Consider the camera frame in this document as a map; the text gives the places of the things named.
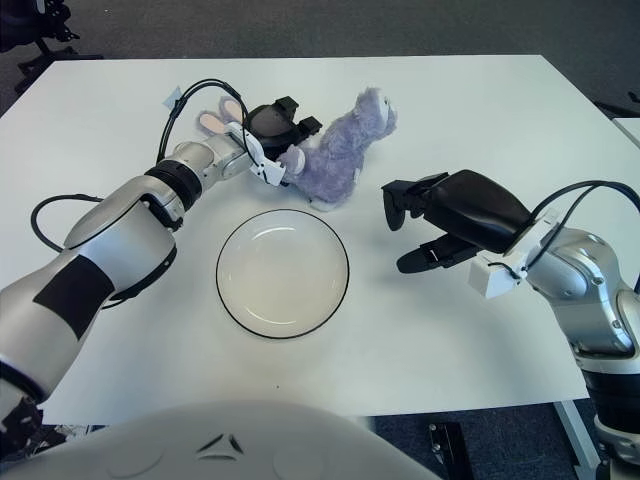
white plate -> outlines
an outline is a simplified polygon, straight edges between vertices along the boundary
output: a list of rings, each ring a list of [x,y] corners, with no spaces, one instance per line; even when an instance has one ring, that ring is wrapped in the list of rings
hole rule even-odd
[[[240,225],[218,257],[218,293],[247,330],[268,338],[309,333],[338,309],[349,260],[338,235],[297,210],[274,210]]]

bunny ear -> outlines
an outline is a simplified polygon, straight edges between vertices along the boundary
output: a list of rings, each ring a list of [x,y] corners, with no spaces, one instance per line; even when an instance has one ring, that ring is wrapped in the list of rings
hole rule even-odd
[[[211,133],[223,134],[224,123],[212,113],[204,112],[200,114],[200,125],[209,130]]]
[[[242,108],[240,104],[231,97],[224,97],[220,100],[220,113],[222,118],[228,122],[242,123]]]

floor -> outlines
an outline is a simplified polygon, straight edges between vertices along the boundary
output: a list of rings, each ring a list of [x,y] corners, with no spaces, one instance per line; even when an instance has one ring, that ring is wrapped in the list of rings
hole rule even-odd
[[[587,97],[640,88],[636,0],[67,0],[82,53],[107,58],[543,54]],[[0,55],[0,114],[19,61]]]
[[[106,58],[543,54],[588,98],[640,110],[637,0],[67,0],[81,53]],[[0,55],[0,115],[33,45]],[[593,407],[580,405],[592,428]],[[477,479],[574,478],[551,405],[379,417],[377,432],[439,471],[432,421],[459,421]]]

